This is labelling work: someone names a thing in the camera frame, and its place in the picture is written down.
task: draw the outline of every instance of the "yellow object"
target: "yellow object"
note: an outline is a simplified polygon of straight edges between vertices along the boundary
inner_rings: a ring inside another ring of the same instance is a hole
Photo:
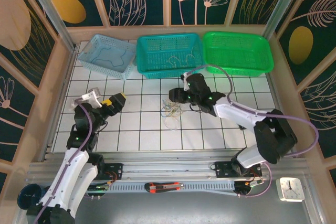
[[[112,102],[111,102],[110,99],[107,99],[105,101],[102,101],[101,104],[106,104],[107,106],[110,106],[110,105],[112,105]]]
[[[51,0],[59,16],[66,22],[77,24],[86,18],[84,6],[78,0]]]
[[[24,0],[0,0],[0,45],[20,50],[29,41],[31,22]]]
[[[313,47],[313,33],[305,26],[297,27],[289,39],[289,58],[294,64],[302,64]]]

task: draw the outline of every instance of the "alarm clock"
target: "alarm clock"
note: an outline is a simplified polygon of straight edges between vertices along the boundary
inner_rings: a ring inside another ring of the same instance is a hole
[[[302,184],[298,178],[279,178],[276,180],[276,185],[282,201],[302,202],[305,199]]]

